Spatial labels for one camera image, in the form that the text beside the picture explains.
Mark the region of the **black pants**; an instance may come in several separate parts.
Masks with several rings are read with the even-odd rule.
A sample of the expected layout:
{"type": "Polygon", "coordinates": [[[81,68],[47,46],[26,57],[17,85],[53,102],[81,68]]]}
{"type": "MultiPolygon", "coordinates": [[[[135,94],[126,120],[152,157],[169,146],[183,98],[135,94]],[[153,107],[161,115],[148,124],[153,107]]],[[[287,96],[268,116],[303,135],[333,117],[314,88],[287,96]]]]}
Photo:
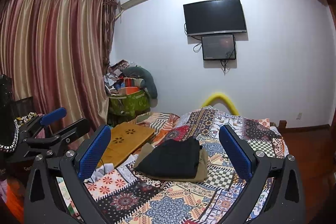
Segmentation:
{"type": "Polygon", "coordinates": [[[193,137],[184,141],[168,139],[157,147],[146,143],[133,169],[150,178],[191,180],[197,176],[201,149],[193,137]]]}

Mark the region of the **small black wall monitor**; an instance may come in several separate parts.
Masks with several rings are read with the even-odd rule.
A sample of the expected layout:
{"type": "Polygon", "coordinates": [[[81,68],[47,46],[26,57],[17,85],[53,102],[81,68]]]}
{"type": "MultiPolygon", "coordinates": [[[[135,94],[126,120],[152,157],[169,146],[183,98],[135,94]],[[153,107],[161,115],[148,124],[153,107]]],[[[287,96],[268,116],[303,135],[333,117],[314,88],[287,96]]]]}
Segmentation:
{"type": "Polygon", "coordinates": [[[236,59],[236,41],[233,35],[202,36],[201,40],[204,61],[236,59]]]}

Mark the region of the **pink gold striped curtain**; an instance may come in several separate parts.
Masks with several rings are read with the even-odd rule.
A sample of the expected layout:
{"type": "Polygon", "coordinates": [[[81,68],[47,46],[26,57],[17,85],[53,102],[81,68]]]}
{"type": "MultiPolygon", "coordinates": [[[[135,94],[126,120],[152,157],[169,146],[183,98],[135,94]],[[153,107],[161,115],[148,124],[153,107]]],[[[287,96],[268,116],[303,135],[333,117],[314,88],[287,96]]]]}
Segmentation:
{"type": "Polygon", "coordinates": [[[14,98],[35,111],[63,107],[57,131],[80,118],[106,123],[104,75],[112,49],[116,0],[1,0],[1,73],[14,98]]]}

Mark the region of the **wooden bed post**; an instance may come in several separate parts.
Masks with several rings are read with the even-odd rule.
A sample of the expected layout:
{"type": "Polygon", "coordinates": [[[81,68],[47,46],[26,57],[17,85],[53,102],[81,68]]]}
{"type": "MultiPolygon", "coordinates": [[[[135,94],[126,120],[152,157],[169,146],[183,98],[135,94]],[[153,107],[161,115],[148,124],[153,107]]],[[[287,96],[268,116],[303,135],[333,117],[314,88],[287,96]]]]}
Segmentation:
{"type": "Polygon", "coordinates": [[[278,123],[278,131],[279,133],[283,134],[286,131],[287,121],[286,120],[280,120],[278,123]]]}

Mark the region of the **patchwork patterned bedspread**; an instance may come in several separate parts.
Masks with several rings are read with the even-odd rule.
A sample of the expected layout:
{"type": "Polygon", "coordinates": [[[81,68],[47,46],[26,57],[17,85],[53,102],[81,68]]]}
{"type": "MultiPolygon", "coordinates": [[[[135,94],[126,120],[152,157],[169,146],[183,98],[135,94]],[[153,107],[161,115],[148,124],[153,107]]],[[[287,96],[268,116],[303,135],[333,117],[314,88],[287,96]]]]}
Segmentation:
{"type": "Polygon", "coordinates": [[[103,160],[84,184],[110,223],[217,223],[246,184],[219,142],[223,125],[229,125],[255,151],[276,158],[288,155],[284,138],[269,119],[252,120],[212,106],[182,116],[148,112],[133,119],[133,123],[154,130],[152,146],[169,138],[198,139],[208,156],[207,178],[203,182],[149,178],[135,171],[139,152],[119,166],[103,160]]]}

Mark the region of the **white wall socket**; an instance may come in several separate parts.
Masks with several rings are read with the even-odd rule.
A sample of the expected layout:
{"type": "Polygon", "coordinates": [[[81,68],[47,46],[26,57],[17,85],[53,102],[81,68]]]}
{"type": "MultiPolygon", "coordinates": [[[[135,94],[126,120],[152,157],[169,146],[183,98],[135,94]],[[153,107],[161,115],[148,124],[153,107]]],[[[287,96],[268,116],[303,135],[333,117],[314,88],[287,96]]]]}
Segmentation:
{"type": "Polygon", "coordinates": [[[302,113],[298,113],[298,115],[297,115],[297,120],[300,120],[302,118],[302,113]]]}

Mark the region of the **wooden lap desk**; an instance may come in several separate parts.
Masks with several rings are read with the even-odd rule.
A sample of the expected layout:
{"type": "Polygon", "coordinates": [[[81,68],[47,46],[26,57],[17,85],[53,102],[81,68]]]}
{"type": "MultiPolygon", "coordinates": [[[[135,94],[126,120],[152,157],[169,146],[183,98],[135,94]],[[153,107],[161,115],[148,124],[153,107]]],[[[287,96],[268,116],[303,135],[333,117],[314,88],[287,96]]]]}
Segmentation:
{"type": "Polygon", "coordinates": [[[112,163],[122,164],[134,151],[154,136],[155,129],[123,122],[111,129],[111,140],[103,153],[98,167],[112,163]]]}

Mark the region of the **khaki folded pants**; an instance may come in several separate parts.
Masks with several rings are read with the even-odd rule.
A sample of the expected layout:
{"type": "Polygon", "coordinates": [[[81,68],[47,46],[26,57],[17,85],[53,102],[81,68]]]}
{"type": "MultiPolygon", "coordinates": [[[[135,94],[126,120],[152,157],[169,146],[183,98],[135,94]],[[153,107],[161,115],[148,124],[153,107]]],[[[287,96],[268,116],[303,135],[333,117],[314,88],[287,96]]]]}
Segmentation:
{"type": "MultiPolygon", "coordinates": [[[[140,162],[143,161],[154,150],[154,147],[150,143],[146,143],[142,146],[140,153],[138,154],[138,158],[133,164],[133,169],[135,170],[140,162]]],[[[164,177],[155,177],[148,174],[138,173],[151,178],[152,180],[161,180],[161,181],[177,181],[177,182],[204,182],[208,178],[208,152],[203,148],[199,153],[199,164],[197,174],[194,178],[164,178],[164,177]]]]}

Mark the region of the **large black wall television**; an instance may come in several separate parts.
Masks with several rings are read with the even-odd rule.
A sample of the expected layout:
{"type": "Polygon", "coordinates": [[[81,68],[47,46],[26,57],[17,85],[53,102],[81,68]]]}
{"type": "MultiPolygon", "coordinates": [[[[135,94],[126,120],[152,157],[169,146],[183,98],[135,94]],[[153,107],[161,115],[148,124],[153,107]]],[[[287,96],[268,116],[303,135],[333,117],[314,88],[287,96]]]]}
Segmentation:
{"type": "Polygon", "coordinates": [[[188,36],[247,32],[240,0],[209,0],[183,5],[188,36]]]}

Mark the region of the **yellow foam tube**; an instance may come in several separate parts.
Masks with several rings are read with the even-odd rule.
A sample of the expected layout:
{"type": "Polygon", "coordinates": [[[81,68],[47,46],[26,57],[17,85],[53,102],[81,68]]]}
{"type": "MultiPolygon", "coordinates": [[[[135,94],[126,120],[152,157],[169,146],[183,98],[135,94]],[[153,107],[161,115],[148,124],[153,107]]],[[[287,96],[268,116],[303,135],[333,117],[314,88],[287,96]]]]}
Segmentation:
{"type": "Polygon", "coordinates": [[[202,103],[202,107],[210,106],[215,103],[222,103],[227,110],[230,112],[231,115],[239,116],[240,113],[238,112],[236,106],[230,100],[230,98],[225,95],[224,93],[216,92],[213,93],[202,103]]]}

